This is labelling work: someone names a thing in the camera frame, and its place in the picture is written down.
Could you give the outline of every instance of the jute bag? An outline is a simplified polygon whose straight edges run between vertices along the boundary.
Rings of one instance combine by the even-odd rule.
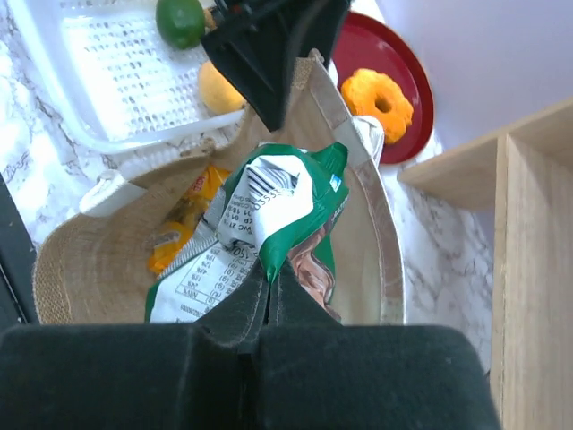
[[[146,261],[150,236],[209,164],[234,170],[259,142],[318,151],[334,141],[349,149],[349,201],[332,232],[337,265],[333,308],[346,324],[402,323],[402,263],[380,174],[317,54],[296,65],[285,127],[269,133],[244,112],[224,148],[211,142],[180,159],[128,178],[143,190],[107,216],[80,214],[39,250],[34,298],[42,323],[140,323],[155,278]]]

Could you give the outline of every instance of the green lime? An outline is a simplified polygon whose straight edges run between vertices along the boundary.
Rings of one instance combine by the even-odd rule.
[[[159,0],[155,21],[161,38],[178,49],[196,47],[205,34],[205,14],[199,0]]]

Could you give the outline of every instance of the red plate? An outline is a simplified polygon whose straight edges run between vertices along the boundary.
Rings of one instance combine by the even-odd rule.
[[[349,13],[333,59],[340,85],[356,69],[373,69],[392,78],[414,107],[412,125],[402,139],[384,145],[381,164],[402,163],[420,153],[432,133],[433,97],[426,74],[407,44],[381,22]]]

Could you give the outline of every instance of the white tray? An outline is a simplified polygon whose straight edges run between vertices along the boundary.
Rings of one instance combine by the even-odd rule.
[[[202,47],[159,37],[157,0],[8,0],[47,91],[78,143],[107,154],[230,125],[198,97]]]

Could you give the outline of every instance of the white marble surface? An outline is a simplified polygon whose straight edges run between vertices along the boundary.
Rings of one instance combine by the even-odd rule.
[[[354,8],[381,19],[373,0]],[[234,127],[212,133],[228,139]],[[102,156],[79,146],[44,92],[5,0],[0,0],[0,173],[36,245],[77,213],[82,196],[107,168],[141,154]],[[184,144],[198,142],[190,136]],[[417,160],[442,152],[432,140]],[[475,217],[407,189],[398,168],[382,174],[405,259],[406,318],[461,330],[489,368],[492,258]]]

